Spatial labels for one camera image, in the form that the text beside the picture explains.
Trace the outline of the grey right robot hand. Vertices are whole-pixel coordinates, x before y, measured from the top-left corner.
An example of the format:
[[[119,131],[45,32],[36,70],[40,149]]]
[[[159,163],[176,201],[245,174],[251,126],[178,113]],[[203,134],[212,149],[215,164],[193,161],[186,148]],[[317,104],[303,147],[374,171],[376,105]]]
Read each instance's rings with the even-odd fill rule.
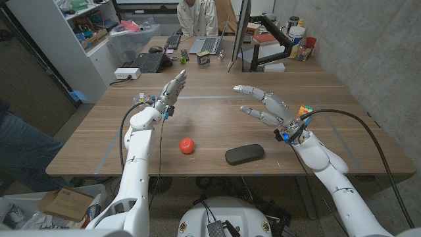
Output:
[[[240,110],[245,114],[262,121],[267,126],[281,126],[282,132],[287,134],[289,139],[292,140],[293,135],[296,134],[302,126],[302,122],[297,120],[296,116],[287,108],[285,102],[277,95],[267,93],[256,87],[245,85],[234,86],[233,91],[250,95],[256,100],[261,101],[267,112],[260,112],[246,106],[241,106]]]

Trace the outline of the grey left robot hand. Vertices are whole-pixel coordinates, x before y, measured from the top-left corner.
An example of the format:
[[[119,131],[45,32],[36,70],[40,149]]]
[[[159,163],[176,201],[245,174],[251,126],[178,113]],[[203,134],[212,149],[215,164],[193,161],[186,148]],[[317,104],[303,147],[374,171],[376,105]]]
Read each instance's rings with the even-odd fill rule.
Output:
[[[182,70],[174,79],[169,81],[169,83],[162,88],[161,94],[158,96],[154,105],[154,108],[162,115],[166,112],[167,108],[173,106],[177,101],[180,92],[186,84],[186,78],[186,71]]]

